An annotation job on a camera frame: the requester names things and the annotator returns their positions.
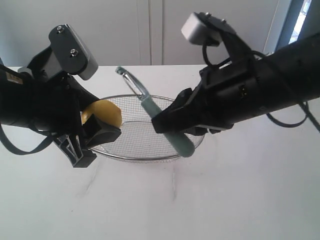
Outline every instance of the screw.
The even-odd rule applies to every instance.
[[[78,53],[79,53],[79,52],[78,52],[78,50],[76,50],[76,49],[71,49],[71,51],[70,51],[71,57],[77,56]]]
[[[58,26],[56,30],[58,31],[58,34],[61,34],[65,29],[62,26]]]

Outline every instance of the yellow potato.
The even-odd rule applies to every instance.
[[[102,122],[117,128],[122,124],[121,109],[111,101],[98,100],[87,106],[81,115],[82,124],[85,124],[92,114]]]

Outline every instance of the wire mesh basket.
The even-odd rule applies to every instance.
[[[163,134],[155,132],[150,116],[141,106],[136,95],[117,95],[103,98],[116,104],[122,113],[121,135],[110,143],[92,148],[96,153],[112,159],[132,163],[164,163],[180,158]],[[152,96],[154,102],[164,110],[172,99]],[[204,136],[187,134],[197,148]]]

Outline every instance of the white tabletop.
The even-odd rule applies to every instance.
[[[101,66],[87,90],[98,97],[131,93],[115,66]],[[195,87],[200,65],[130,66],[154,95],[175,98]],[[310,103],[320,119],[320,101]],[[275,114],[303,117],[298,107]],[[4,127],[18,147],[43,138]],[[0,145],[0,239],[33,240],[313,240],[320,235],[320,134],[266,116],[207,135],[190,158],[134,164],[98,158],[72,168],[54,145],[16,156]]]

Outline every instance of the mesh sieve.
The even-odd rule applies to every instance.
[[[93,151],[109,158],[134,163],[169,162],[180,157],[165,136],[155,132],[149,115],[136,95],[118,95],[104,99],[121,109],[121,135],[114,142],[93,147]],[[172,99],[161,96],[152,96],[152,99],[162,110],[173,102]],[[195,147],[204,138],[190,134],[187,136]]]

